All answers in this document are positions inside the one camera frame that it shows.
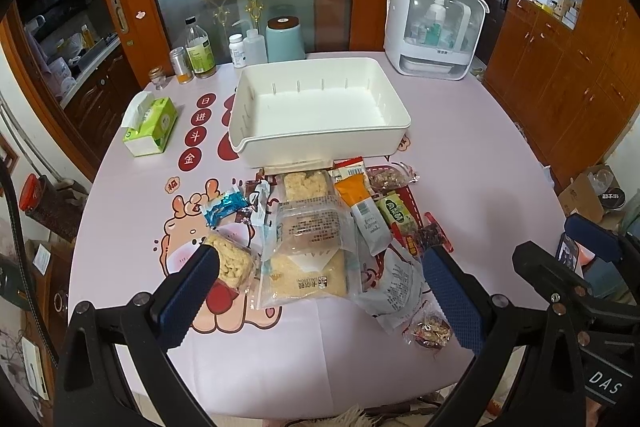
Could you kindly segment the red nut snack packet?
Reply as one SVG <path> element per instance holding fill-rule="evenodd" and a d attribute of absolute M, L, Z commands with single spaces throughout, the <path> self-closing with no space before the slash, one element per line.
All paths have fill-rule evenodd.
<path fill-rule="evenodd" d="M 430 212 L 424 213 L 423 218 L 423 225 L 410 225 L 407 232 L 400 234 L 400 243 L 416 258 L 422 257 L 430 248 L 436 246 L 442 246 L 448 254 L 452 254 L 454 245 L 437 219 Z"/>

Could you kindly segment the white cosmetic storage case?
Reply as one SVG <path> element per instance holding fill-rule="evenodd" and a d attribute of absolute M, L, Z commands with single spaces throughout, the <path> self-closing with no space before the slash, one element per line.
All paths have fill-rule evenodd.
<path fill-rule="evenodd" d="M 401 75 L 461 80 L 489 13 L 485 0 L 387 0 L 385 54 Z"/>

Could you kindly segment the blue foil snack packet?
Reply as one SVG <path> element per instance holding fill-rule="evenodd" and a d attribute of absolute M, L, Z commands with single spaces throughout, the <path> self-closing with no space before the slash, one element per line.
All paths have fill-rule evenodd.
<path fill-rule="evenodd" d="M 215 197 L 202 207 L 202 215 L 210 229 L 216 229 L 219 223 L 238 211 L 248 207 L 250 203 L 235 186 L 231 190 Z"/>

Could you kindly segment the green tissue box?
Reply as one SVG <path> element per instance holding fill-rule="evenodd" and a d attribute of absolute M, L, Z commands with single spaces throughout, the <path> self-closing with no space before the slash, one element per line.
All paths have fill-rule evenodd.
<path fill-rule="evenodd" d="M 120 127 L 125 130 L 122 143 L 134 157 L 161 154 L 177 117 L 170 98 L 157 98 L 149 91 L 141 91 L 132 98 L 122 116 Z"/>

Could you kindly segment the white pill bottle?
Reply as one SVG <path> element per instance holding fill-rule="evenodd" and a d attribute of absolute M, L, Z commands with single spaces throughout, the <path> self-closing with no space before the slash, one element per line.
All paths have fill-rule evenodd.
<path fill-rule="evenodd" d="M 229 51 L 234 68 L 244 68 L 246 57 L 244 51 L 244 38 L 241 34 L 233 34 L 229 37 Z"/>

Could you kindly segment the light blue ceramic jar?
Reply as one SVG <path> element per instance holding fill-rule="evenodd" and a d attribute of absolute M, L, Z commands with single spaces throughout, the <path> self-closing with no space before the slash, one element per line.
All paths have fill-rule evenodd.
<path fill-rule="evenodd" d="M 270 63 L 299 61 L 306 57 L 302 28 L 296 16 L 268 20 L 265 36 Z"/>

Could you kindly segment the clear granola packet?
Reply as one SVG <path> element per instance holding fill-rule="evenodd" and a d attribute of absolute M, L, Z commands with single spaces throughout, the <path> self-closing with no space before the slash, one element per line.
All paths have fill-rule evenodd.
<path fill-rule="evenodd" d="M 420 180 L 416 170 L 403 162 L 368 167 L 367 176 L 374 194 L 396 192 Z"/>

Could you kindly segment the green snack packet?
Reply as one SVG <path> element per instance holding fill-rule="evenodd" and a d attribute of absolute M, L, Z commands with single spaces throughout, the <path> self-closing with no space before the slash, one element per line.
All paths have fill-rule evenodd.
<path fill-rule="evenodd" d="M 376 205 L 396 236 L 407 236 L 418 231 L 416 219 L 397 193 L 392 192 L 381 196 L 376 201 Z"/>

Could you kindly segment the brown white candy wrapper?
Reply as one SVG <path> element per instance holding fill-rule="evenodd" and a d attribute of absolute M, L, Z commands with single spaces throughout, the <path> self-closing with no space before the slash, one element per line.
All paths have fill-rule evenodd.
<path fill-rule="evenodd" d="M 247 205 L 236 213 L 236 221 L 262 228 L 266 223 L 271 185 L 266 179 L 247 181 L 242 185 Z"/>

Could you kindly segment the white printed snack bag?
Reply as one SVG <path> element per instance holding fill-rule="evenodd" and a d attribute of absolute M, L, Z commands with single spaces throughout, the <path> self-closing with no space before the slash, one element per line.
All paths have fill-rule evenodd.
<path fill-rule="evenodd" d="M 421 263 L 394 242 L 371 256 L 358 251 L 361 291 L 356 305 L 373 317 L 386 333 L 400 334 L 424 320 L 443 320 L 444 314 L 428 286 Z"/>

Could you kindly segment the mixed nut clear packet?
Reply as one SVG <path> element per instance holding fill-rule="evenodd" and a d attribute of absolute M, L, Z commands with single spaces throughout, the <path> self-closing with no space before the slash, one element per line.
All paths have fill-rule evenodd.
<path fill-rule="evenodd" d="M 402 338 L 408 345 L 416 345 L 427 350 L 442 350 L 452 336 L 449 323 L 438 313 L 420 311 L 410 321 Z"/>

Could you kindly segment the large clear cracker bag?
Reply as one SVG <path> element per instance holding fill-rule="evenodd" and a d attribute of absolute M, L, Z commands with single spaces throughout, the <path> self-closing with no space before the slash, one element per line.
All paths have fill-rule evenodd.
<path fill-rule="evenodd" d="M 337 297 L 355 299 L 362 293 L 357 256 L 340 249 L 323 265 L 303 269 L 295 256 L 273 255 L 262 262 L 257 303 L 260 309 L 277 308 L 303 299 Z"/>

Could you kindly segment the small glass jar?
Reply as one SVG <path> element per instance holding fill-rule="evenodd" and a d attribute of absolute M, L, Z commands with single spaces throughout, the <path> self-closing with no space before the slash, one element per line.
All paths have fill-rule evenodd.
<path fill-rule="evenodd" d="M 149 70 L 149 80 L 156 90 L 164 89 L 168 83 L 168 78 L 162 66 L 154 67 Z"/>

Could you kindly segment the orange white oat bar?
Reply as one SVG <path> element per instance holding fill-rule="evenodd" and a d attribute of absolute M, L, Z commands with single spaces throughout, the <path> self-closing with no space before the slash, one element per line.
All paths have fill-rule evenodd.
<path fill-rule="evenodd" d="M 385 251 L 392 241 L 392 234 L 367 189 L 364 174 L 356 173 L 336 182 L 335 190 L 350 208 L 370 255 L 375 257 Z"/>

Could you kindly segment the clear pastry snack pack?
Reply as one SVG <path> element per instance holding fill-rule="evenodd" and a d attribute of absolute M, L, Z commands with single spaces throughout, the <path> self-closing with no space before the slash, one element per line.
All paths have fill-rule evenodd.
<path fill-rule="evenodd" d="M 335 194 L 326 170 L 277 174 L 281 196 L 271 218 L 264 256 L 333 256 L 354 253 L 355 223 Z"/>

